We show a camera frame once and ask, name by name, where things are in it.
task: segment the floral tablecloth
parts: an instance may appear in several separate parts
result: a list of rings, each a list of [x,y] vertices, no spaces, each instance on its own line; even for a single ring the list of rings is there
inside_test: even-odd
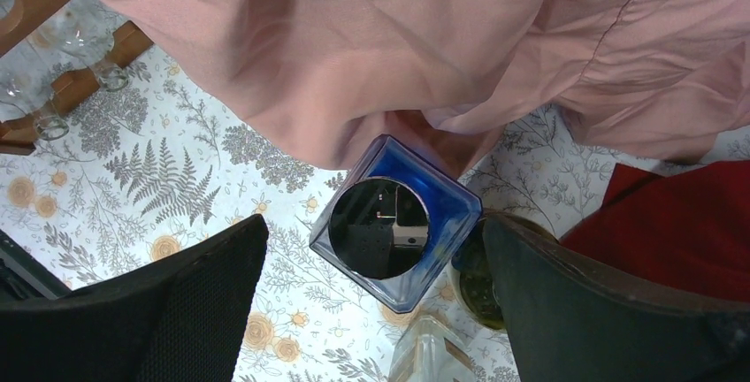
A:
[[[71,67],[53,62],[43,44],[36,47],[56,73]],[[127,71],[130,86],[87,100],[69,116],[65,138],[41,143],[30,157],[0,156],[0,228],[78,288],[263,214],[269,252],[234,380],[385,382],[411,315],[379,306],[308,248],[310,225],[345,172],[280,153],[158,48]],[[721,158],[750,159],[750,130],[722,135],[707,162]],[[531,218],[559,236],[599,207],[616,162],[684,170],[575,145],[557,110],[546,107],[510,125],[497,150],[462,182],[485,206]],[[507,336],[474,324],[444,275],[420,309],[471,342],[478,381],[519,380]]]

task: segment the red fabric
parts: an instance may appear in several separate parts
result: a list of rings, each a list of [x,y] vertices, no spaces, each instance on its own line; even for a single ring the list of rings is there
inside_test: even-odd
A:
[[[566,248],[634,276],[750,302],[750,161],[662,178],[618,165]]]

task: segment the pink fabric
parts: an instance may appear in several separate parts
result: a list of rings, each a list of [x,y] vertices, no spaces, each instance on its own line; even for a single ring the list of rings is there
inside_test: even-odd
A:
[[[465,167],[544,103],[577,141],[665,159],[750,124],[750,0],[103,1],[325,168],[380,133]]]

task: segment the square blue bottle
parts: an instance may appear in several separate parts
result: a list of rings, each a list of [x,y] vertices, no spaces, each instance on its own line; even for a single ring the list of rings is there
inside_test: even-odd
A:
[[[381,135],[318,218],[310,248],[396,313],[411,312],[482,215],[482,203]]]

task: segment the wooden frame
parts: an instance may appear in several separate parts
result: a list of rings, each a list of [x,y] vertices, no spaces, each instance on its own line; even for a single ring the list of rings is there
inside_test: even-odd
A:
[[[0,20],[0,57],[32,34],[49,17],[71,0],[15,0],[5,18]],[[114,33],[115,44],[108,58],[126,67],[146,51],[153,42],[132,21]],[[55,97],[52,102],[60,115],[72,111],[93,95],[99,84],[88,68],[62,74],[52,82]],[[33,115],[0,123],[0,153],[29,155],[38,139],[33,127]]]

